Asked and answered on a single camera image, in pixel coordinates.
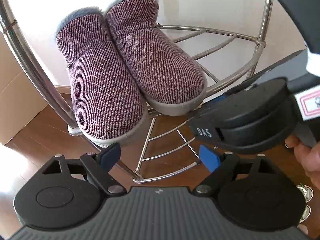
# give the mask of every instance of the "wall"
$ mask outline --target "wall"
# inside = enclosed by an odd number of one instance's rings
[[[68,86],[66,64],[58,52],[53,34],[59,21],[74,9],[84,6],[106,8],[112,0],[9,0],[28,42],[41,59],[41,64],[55,85]],[[264,0],[159,0],[158,22],[161,24],[196,25],[225,29],[257,36]],[[167,31],[170,37],[186,32]],[[202,34],[179,43],[190,55],[209,49],[226,36]],[[281,5],[275,0],[266,37],[267,47],[257,71],[288,54],[303,49],[303,39]],[[252,56],[254,43],[236,39],[199,62],[223,79],[243,66]]]
[[[0,34],[0,144],[6,144],[46,105]]]

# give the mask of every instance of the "metal rack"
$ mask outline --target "metal rack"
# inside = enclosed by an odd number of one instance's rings
[[[224,88],[228,87],[235,81],[237,81],[239,78],[244,76],[246,73],[247,78],[251,77],[254,74],[257,62],[263,52],[263,49],[266,46],[266,43],[264,41],[268,24],[270,20],[270,14],[272,9],[272,3],[273,0],[265,0],[264,5],[264,11],[260,26],[259,35],[257,37],[241,34],[241,33],[235,33],[231,31],[225,31],[225,30],[218,30],[218,29],[212,29],[212,28],[204,28],[204,27],[197,27],[197,26],[181,26],[181,25],[158,25],[157,27],[160,29],[166,29],[166,30],[185,30],[185,31],[193,31],[193,33],[188,34],[186,36],[177,38],[173,40],[175,43],[181,42],[190,38],[193,38],[195,36],[201,35],[203,33],[214,33],[214,34],[220,34],[229,36],[230,38],[226,39],[221,44],[206,50],[202,53],[199,53],[197,55],[193,56],[193,59],[198,60],[201,59],[207,55],[210,55],[219,49],[225,47],[229,43],[231,43],[236,38],[238,39],[244,39],[247,41],[254,42],[256,44],[254,53],[252,58],[240,69],[238,69],[236,72],[234,72],[232,75],[226,77],[223,80],[217,79],[211,72],[209,72],[205,67],[199,64],[201,69],[206,73],[212,80],[214,80],[216,83],[210,87],[207,88],[207,95],[206,98],[209,96],[212,96],[213,94],[223,90]],[[2,28],[2,33],[5,37],[6,42],[8,43],[12,53],[14,54],[15,58],[19,62],[21,68],[26,73],[28,78],[31,80],[33,85],[38,89],[40,94],[44,97],[44,99],[48,102],[48,104],[55,110],[55,112],[66,122],[68,125],[68,130],[71,135],[73,136],[80,136],[84,140],[88,141],[92,146],[94,146],[98,151],[101,151],[102,148],[97,146],[95,143],[90,141],[87,137],[85,137],[83,134],[79,133],[78,124],[76,122],[76,118],[74,115],[73,110],[68,105],[68,103],[63,99],[63,97],[60,95],[60,93],[56,90],[52,82],[49,80],[48,76],[45,74],[44,70],[36,60],[34,54],[32,53],[30,47],[28,46],[26,40],[24,39],[20,28],[18,26],[18,23],[16,19],[13,16],[13,13],[11,11],[10,5],[8,3],[8,0],[0,0],[0,24]],[[132,171],[129,169],[121,160],[118,161],[116,166],[120,169],[122,169],[124,172],[126,172],[128,175],[130,175],[135,183],[144,183],[144,182],[150,182],[150,181],[156,181],[160,179],[165,179],[171,176],[174,176],[176,174],[179,174],[181,172],[184,172],[188,169],[191,169],[192,167],[196,166],[199,162],[199,156],[196,153],[196,151],[191,147],[190,143],[194,140],[191,139],[187,141],[185,137],[181,134],[179,131],[179,128],[186,124],[186,122],[183,122],[176,128],[165,132],[159,136],[150,138],[153,126],[156,121],[156,117],[160,116],[161,114],[154,109],[149,109],[149,118],[152,119],[151,126],[148,131],[148,135],[145,141],[145,144],[143,146],[140,159],[137,164],[136,171]],[[177,147],[176,149],[173,149],[169,152],[153,156],[150,158],[144,158],[145,152],[147,150],[148,142],[158,139],[162,136],[165,136],[171,132],[177,131],[178,134],[181,136],[183,141],[185,142],[181,146]],[[151,161],[156,158],[163,157],[165,155],[171,154],[185,146],[188,146],[189,149],[194,153],[196,160],[191,163],[190,165],[178,170],[174,171],[169,174],[165,174],[159,177],[154,178],[143,178],[139,171],[141,168],[141,164],[144,161]]]

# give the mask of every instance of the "shoe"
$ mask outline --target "shoe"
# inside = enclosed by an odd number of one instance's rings
[[[98,8],[69,14],[56,32],[82,133],[100,147],[126,144],[148,129],[148,109]]]
[[[116,0],[105,13],[115,44],[147,102],[166,115],[197,108],[207,79],[188,54],[156,28],[157,0]]]

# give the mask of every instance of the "ribbed plastic panel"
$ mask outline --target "ribbed plastic panel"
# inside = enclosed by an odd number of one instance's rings
[[[185,187],[133,187],[125,196],[109,198],[92,219],[78,227],[54,232],[24,227],[11,237],[11,240],[116,239],[302,240],[307,237],[295,227],[276,232],[240,228],[225,219],[212,200],[195,197]]]

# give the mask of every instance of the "blue pad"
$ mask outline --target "blue pad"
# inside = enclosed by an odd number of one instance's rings
[[[203,144],[200,145],[199,156],[204,166],[206,166],[210,172],[213,172],[220,166],[220,158],[218,153],[213,149],[207,148]]]

